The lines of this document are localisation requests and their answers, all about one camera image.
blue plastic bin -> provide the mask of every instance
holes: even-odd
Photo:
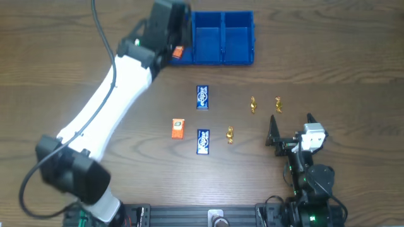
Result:
[[[252,11],[192,13],[193,46],[174,65],[250,65],[254,62]]]

wooden tabletop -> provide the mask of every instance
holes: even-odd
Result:
[[[150,0],[97,0],[113,49]],[[315,163],[336,172],[334,195],[347,226],[404,224],[404,4],[402,0],[192,0],[194,10],[254,10],[251,67],[164,69],[118,126],[102,161],[125,203],[255,204],[293,192],[286,158],[264,146],[271,114],[283,136],[303,129],[306,113],[330,137]],[[42,134],[55,136],[83,108],[110,62],[90,1],[0,2],[0,222],[60,226],[23,214],[18,190],[35,164]],[[210,85],[210,109],[195,109],[196,85]],[[250,113],[250,96],[258,108]],[[281,96],[283,113],[275,113]],[[182,141],[173,118],[186,121]],[[227,144],[228,126],[234,144]],[[209,156],[196,155],[196,129],[211,131]],[[66,196],[36,173],[26,201],[38,213]]]

